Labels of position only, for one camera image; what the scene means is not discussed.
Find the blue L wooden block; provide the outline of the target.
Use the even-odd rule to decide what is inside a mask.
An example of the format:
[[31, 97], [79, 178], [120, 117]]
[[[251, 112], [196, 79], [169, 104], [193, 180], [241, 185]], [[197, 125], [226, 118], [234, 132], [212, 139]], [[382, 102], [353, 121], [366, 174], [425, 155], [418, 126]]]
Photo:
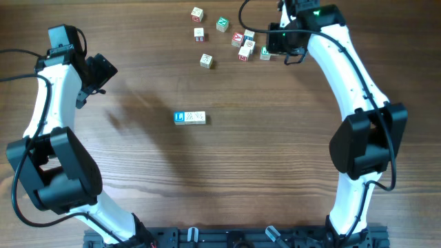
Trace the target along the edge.
[[184, 112], [175, 112], [174, 113], [174, 123], [176, 125], [184, 125], [185, 124], [185, 113]]

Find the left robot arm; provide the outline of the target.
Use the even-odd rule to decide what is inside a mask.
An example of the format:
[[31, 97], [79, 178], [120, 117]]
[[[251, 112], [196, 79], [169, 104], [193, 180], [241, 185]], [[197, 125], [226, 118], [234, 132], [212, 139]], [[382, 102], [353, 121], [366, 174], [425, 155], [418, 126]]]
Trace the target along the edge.
[[6, 149], [17, 218], [36, 226], [19, 209], [22, 186], [38, 210], [56, 213], [59, 222], [81, 220], [100, 235], [103, 247], [155, 247], [136, 215], [103, 191], [99, 167], [73, 130], [76, 110], [103, 93], [116, 68], [101, 54], [88, 56], [84, 33], [72, 25], [54, 26], [48, 35], [51, 47], [38, 56], [32, 74], [39, 84], [32, 119], [23, 137]]

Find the wooden block letter M outline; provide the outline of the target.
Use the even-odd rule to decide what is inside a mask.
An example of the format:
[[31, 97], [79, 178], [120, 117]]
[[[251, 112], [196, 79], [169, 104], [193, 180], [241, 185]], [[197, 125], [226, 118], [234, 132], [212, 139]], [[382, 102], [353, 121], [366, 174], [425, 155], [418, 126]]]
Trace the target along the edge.
[[186, 125], [194, 124], [195, 122], [194, 112], [185, 112], [184, 121]]

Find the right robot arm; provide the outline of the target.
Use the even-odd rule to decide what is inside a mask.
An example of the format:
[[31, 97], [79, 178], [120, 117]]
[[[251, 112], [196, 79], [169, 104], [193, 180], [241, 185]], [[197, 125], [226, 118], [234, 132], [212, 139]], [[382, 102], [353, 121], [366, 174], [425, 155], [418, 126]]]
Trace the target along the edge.
[[334, 206], [323, 242], [346, 247], [367, 241], [366, 215], [374, 188], [396, 186], [396, 155], [408, 113], [392, 104], [373, 82], [351, 42], [335, 5], [318, 1], [280, 1], [279, 23], [269, 25], [272, 54], [304, 58], [310, 54], [337, 100], [342, 123], [329, 143], [339, 172]]

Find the wooden block yellow picture side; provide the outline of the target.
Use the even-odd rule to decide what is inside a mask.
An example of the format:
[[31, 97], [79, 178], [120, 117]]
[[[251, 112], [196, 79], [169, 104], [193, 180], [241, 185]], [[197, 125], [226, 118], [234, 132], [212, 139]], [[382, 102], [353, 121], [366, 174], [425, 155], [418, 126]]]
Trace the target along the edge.
[[206, 113], [205, 111], [194, 113], [195, 124], [206, 124]]

